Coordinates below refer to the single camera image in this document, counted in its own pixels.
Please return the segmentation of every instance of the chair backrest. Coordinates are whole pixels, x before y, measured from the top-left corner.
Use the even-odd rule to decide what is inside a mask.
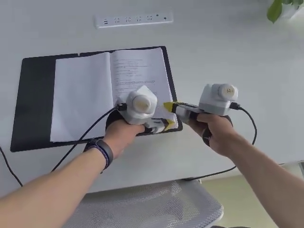
[[[204,228],[223,215],[198,181],[88,194],[64,228]]]

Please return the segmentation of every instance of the white table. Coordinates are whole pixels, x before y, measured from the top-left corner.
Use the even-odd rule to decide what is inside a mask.
[[[94,14],[168,9],[174,13],[173,24],[101,30],[93,26]],[[70,148],[10,152],[23,58],[158,45],[168,49],[178,100],[197,104],[206,83],[232,83],[258,126],[257,147],[277,163],[304,159],[303,24],[272,25],[266,9],[266,3],[254,0],[2,0],[0,145],[12,169],[26,183],[48,173]],[[252,140],[249,118],[237,111],[230,116],[235,128]],[[137,138],[90,192],[200,176],[232,165],[185,126],[182,132]],[[17,187],[0,159],[0,195]]]

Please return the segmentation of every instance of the electrical outlet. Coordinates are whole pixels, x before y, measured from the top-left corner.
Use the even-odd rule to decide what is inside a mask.
[[[108,27],[130,26],[130,25],[147,25],[147,24],[161,24],[172,23],[172,12],[142,14],[134,16],[119,16],[119,17],[100,17],[94,16],[95,27],[98,29]]]

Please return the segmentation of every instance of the white cylindrical cap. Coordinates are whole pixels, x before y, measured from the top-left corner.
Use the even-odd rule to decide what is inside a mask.
[[[151,101],[148,96],[139,95],[133,99],[132,105],[135,111],[139,113],[147,113],[151,108]]]
[[[238,89],[230,84],[222,84],[218,88],[218,95],[225,101],[236,101],[238,98]]]

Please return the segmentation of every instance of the black cable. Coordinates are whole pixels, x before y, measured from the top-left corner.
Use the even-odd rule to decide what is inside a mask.
[[[80,139],[72,146],[72,148],[63,156],[63,158],[57,163],[57,165],[52,169],[52,171],[56,170],[58,168],[58,166],[63,162],[63,160],[74,150],[74,148],[82,141],[82,139],[86,136],[86,134],[89,133],[90,130],[92,130],[93,127],[95,127],[96,124],[98,124],[99,121],[101,121],[103,118],[105,118],[107,115],[109,115],[112,111],[116,110],[117,107],[112,108],[111,110],[109,110],[107,113],[105,113],[103,116],[101,116],[98,120],[95,121],[95,123],[92,124],[92,126],[89,127],[89,129],[86,130],[86,132],[80,137]],[[9,169],[10,173],[14,176],[14,178],[16,179],[16,181],[19,183],[19,185],[22,187],[23,184],[22,182],[19,180],[19,178],[16,176],[16,174],[13,172],[13,170],[11,169],[8,160],[5,156],[5,153],[3,152],[1,146],[0,146],[0,151],[2,153],[2,156],[4,158],[5,164],[7,166],[7,168]]]
[[[11,170],[10,165],[9,165],[9,162],[8,162],[8,160],[7,160],[6,156],[5,156],[5,153],[3,152],[1,146],[0,146],[0,151],[1,151],[2,156],[3,156],[3,158],[4,158],[6,167],[9,169],[10,173],[14,176],[14,178],[16,179],[16,181],[17,181],[17,182],[19,183],[19,185],[22,187],[23,184],[21,183],[21,181],[19,180],[19,178],[16,176],[16,174],[13,172],[13,170]]]
[[[239,105],[237,105],[237,106],[235,106],[235,107],[231,107],[231,108],[232,108],[232,109],[235,109],[235,110],[241,110],[241,111],[245,112],[245,113],[248,115],[248,117],[250,118],[250,120],[251,120],[251,122],[252,122],[252,124],[253,124],[253,127],[254,127],[254,129],[255,129],[255,136],[254,136],[254,139],[253,139],[253,141],[252,141],[252,145],[254,145],[255,142],[256,142],[256,139],[257,139],[257,126],[256,126],[256,123],[255,123],[254,119],[252,118],[252,116],[250,115],[250,113],[249,113],[247,110],[245,110],[244,108],[240,107]],[[58,166],[63,162],[63,160],[64,160],[64,159],[65,159],[65,158],[66,158],[66,157],[75,149],[75,147],[82,141],[82,139],[86,136],[86,134],[88,134],[89,131],[92,130],[92,128],[95,127],[95,125],[98,124],[99,121],[101,121],[103,118],[105,118],[107,115],[109,115],[112,111],[114,111],[114,110],[116,110],[116,109],[117,109],[117,107],[112,108],[111,110],[109,110],[108,112],[106,112],[104,115],[102,115],[99,119],[97,119],[97,120],[95,121],[95,123],[93,123],[92,126],[90,126],[90,127],[86,130],[86,132],[80,137],[80,139],[79,139],[79,140],[71,147],[71,149],[62,157],[62,159],[57,163],[57,165],[52,169],[51,172],[55,171],[55,170],[58,168]],[[9,165],[9,163],[8,163],[8,160],[7,160],[7,158],[6,158],[6,156],[5,156],[5,154],[4,154],[4,152],[3,152],[3,150],[2,150],[1,147],[0,147],[0,151],[1,151],[1,154],[2,154],[2,156],[3,156],[3,158],[4,158],[4,161],[5,161],[5,164],[6,164],[7,168],[9,169],[10,173],[14,176],[14,178],[16,179],[16,181],[17,181],[17,182],[19,183],[19,185],[22,187],[23,184],[21,183],[21,181],[19,180],[19,178],[16,176],[16,174],[15,174],[15,173],[13,172],[13,170],[11,169],[11,167],[10,167],[10,165]],[[202,178],[205,178],[205,177],[215,176],[215,175],[218,175],[218,174],[222,174],[222,173],[225,173],[225,172],[229,172],[229,171],[231,171],[231,170],[233,170],[233,169],[235,169],[235,168],[236,168],[236,166],[234,166],[234,167],[232,167],[232,168],[230,168],[230,169],[228,169],[228,170],[221,171],[221,172],[216,172],[216,173],[208,174],[208,175],[201,176],[201,177],[187,178],[187,179],[185,179],[185,180],[186,180],[186,181],[193,181],[193,180],[202,179]]]
[[[250,113],[245,110],[244,108],[242,108],[239,104],[237,103],[234,103],[232,104],[232,107],[230,107],[232,109],[235,109],[235,110],[241,110],[243,111],[244,113],[246,113],[248,115],[248,117],[250,118],[252,124],[253,124],[253,127],[255,129],[255,136],[252,140],[252,145],[254,145],[256,143],[256,140],[257,140],[257,126],[256,126],[256,123],[254,121],[254,119],[252,118],[252,116],[250,115]],[[202,178],[205,178],[205,177],[211,177],[211,176],[215,176],[215,175],[218,175],[218,174],[222,174],[222,173],[225,173],[225,172],[229,172],[229,171],[232,171],[236,168],[236,166],[230,168],[230,169],[227,169],[227,170],[224,170],[224,171],[221,171],[221,172],[215,172],[215,173],[212,173],[212,174],[208,174],[208,175],[205,175],[205,176],[201,176],[201,177],[194,177],[194,178],[186,178],[184,179],[185,181],[193,181],[193,180],[198,180],[198,179],[202,179]]]
[[[86,136],[86,134],[89,133],[90,130],[92,130],[93,127],[95,127],[96,124],[98,124],[99,121],[101,121],[103,118],[105,118],[107,115],[109,115],[112,111],[116,110],[117,107],[112,108],[111,110],[109,110],[108,112],[106,112],[105,114],[103,114],[101,117],[99,117],[95,123],[92,124],[92,126],[90,126],[86,132],[80,137],[80,139],[78,139],[78,141],[71,147],[71,149],[62,157],[62,159],[57,163],[57,165],[55,165],[55,167],[52,169],[51,172],[55,171],[58,166],[63,162],[63,160],[74,150],[74,148],[83,140],[83,138]]]

